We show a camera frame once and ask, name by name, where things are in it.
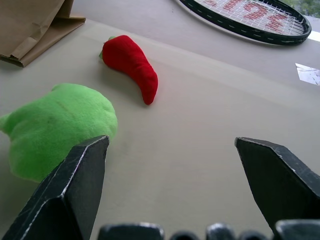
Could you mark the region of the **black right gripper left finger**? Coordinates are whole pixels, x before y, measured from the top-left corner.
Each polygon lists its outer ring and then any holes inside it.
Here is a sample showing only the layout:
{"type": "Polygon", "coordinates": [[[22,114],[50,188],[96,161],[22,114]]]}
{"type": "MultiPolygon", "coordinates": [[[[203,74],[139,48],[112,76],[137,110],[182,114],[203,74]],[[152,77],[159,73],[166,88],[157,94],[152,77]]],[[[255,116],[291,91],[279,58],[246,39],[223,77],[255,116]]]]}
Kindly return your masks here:
{"type": "Polygon", "coordinates": [[[39,184],[1,240],[90,240],[108,146],[106,135],[75,145],[39,184]]]}

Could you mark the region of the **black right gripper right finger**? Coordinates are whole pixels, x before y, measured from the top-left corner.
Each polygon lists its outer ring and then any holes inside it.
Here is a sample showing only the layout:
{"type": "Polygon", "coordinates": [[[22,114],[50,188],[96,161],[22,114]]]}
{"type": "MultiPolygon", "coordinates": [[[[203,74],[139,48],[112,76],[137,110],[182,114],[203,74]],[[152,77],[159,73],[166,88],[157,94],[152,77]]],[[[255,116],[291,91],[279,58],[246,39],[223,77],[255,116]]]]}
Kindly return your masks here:
{"type": "Polygon", "coordinates": [[[283,145],[248,137],[234,145],[273,240],[320,240],[320,176],[283,145]]]}

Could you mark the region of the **brown paper bag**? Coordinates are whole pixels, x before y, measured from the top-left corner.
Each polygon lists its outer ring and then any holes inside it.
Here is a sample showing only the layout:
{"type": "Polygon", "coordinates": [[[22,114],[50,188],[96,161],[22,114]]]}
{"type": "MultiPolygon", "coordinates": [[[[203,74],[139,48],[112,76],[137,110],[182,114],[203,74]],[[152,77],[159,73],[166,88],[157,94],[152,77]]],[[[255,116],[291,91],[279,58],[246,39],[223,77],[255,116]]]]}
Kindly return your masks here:
{"type": "Polygon", "coordinates": [[[0,0],[0,60],[26,67],[86,18],[71,16],[74,0],[0,0]]]}

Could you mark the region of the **green plush toy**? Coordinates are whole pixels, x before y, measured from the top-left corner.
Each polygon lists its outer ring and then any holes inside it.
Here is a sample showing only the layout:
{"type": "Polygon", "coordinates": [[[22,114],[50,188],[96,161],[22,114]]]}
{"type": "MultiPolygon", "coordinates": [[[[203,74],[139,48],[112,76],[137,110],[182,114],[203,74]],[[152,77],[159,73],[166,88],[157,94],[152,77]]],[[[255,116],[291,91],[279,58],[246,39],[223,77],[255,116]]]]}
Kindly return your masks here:
{"type": "Polygon", "coordinates": [[[112,103],[87,86],[61,83],[46,95],[0,117],[10,140],[13,175],[40,183],[71,148],[98,136],[114,138],[118,120],[112,103]]]}

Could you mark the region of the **white paper scrap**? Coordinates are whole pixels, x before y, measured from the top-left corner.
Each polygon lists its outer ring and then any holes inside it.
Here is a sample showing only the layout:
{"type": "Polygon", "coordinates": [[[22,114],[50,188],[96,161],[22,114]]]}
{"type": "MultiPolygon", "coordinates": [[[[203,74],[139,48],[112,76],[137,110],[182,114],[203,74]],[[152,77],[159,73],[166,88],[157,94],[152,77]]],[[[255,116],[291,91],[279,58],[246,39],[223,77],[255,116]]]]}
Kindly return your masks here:
{"type": "Polygon", "coordinates": [[[305,66],[299,63],[295,64],[298,77],[301,81],[320,86],[320,70],[305,66]]]}

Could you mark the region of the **red chili pepper plush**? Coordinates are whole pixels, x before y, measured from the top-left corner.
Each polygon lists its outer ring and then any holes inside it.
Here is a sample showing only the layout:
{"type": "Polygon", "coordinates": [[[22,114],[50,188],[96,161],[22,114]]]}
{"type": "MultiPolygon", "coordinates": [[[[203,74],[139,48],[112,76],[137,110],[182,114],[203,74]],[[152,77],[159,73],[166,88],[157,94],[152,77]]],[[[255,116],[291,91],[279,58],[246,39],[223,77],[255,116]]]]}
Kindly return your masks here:
{"type": "Polygon", "coordinates": [[[109,38],[99,57],[109,68],[129,76],[138,85],[146,105],[153,103],[158,90],[158,75],[143,50],[129,36],[109,38]]]}

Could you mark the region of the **black tennis racket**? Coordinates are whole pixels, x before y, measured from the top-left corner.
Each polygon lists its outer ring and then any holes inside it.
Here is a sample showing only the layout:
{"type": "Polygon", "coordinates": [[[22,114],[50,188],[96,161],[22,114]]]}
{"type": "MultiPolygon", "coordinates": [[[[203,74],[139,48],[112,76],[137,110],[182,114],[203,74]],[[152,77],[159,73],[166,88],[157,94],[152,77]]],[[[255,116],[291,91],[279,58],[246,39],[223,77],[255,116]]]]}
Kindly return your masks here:
{"type": "Polygon", "coordinates": [[[178,0],[200,18],[237,35],[272,45],[296,46],[310,22],[280,0],[178,0]]]}

